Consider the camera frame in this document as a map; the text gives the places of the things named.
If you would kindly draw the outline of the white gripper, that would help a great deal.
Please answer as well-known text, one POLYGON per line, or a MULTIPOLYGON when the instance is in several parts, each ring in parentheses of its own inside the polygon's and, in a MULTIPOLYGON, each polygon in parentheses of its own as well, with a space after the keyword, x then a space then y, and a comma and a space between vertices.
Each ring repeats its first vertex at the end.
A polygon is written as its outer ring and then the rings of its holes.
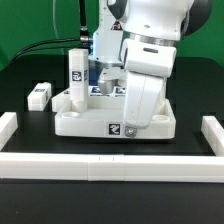
POLYGON ((126 85, 123 108, 125 136, 135 138, 137 129, 147 129, 159 103, 164 78, 124 71, 121 68, 104 68, 98 85, 102 94, 110 94, 116 84, 126 85))

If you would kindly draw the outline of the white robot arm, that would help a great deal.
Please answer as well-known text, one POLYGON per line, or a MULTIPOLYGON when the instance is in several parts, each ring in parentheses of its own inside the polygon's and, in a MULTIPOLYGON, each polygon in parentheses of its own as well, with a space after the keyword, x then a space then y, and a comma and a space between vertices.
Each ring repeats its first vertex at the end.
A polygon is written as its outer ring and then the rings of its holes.
POLYGON ((137 139, 171 139, 176 120, 165 97, 177 43, 208 20, 213 0, 99 0, 99 27, 90 59, 103 70, 103 95, 125 88, 121 118, 108 132, 137 139))

